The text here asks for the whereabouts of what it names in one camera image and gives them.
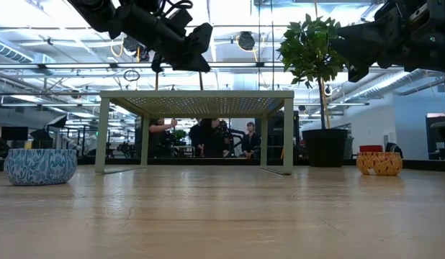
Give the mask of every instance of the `ceiling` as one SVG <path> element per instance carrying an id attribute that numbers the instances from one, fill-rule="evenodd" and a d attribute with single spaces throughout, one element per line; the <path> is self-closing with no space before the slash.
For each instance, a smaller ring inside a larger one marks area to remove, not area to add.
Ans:
<path id="1" fill-rule="evenodd" d="M 275 49 L 282 41 L 289 22 L 298 22 L 306 14 L 315 16 L 313 1 L 298 4 L 293 0 L 273 0 L 272 4 L 270 1 L 259 4 L 259 0 L 193 0 L 193 3 L 194 7 L 189 10 L 193 20 L 187 32 L 203 22 L 209 22 L 214 27 L 210 48 L 203 54 L 210 65 L 234 62 L 279 63 Z M 319 16 L 332 17 L 346 26 L 359 23 L 361 15 L 370 5 L 371 1 L 367 0 L 327 0 L 318 4 L 317 13 Z M 238 35 L 242 31 L 251 32 L 255 39 L 253 51 L 247 52 L 238 46 Z M 0 3 L 0 41 L 29 56 L 43 54 L 38 55 L 38 60 L 44 58 L 49 63 L 134 63 L 134 53 L 128 55 L 122 49 L 124 36 L 111 40 L 107 33 L 94 31 L 67 0 L 8 0 Z M 0 63 L 15 62 L 0 55 Z M 401 69 L 375 68 L 370 70 L 371 73 L 363 81 L 369 83 L 371 78 L 386 73 L 395 75 Z M 53 93 L 154 89 L 156 75 L 150 68 L 135 69 L 140 77 L 134 82 L 124 78 L 126 70 L 80 68 L 51 70 L 49 73 L 0 70 L 0 78 L 9 76 L 18 80 L 18 83 L 13 83 L 11 79 L 0 80 L 0 92 L 10 91 L 9 86 L 16 86 L 12 90 L 19 92 Z M 303 84 L 292 85 L 292 79 L 290 73 L 283 73 L 280 65 L 272 68 L 228 65 L 226 68 L 213 67 L 211 72 L 202 74 L 202 85 L 205 90 L 293 90 L 295 101 L 318 100 L 317 87 L 310 90 Z M 158 78 L 159 90 L 197 90 L 200 88 L 199 83 L 198 73 L 171 69 L 165 69 Z M 342 94 L 345 94 L 346 88 L 355 91 L 360 86 L 347 82 L 346 73 L 339 73 L 335 81 L 327 84 L 335 92 L 342 89 Z M 5 98 L 5 102 L 10 101 L 25 100 Z M 57 96 L 45 101 L 94 104 L 98 100 L 95 96 L 82 96 L 80 99 Z M 86 112 L 96 114 L 96 109 Z"/>

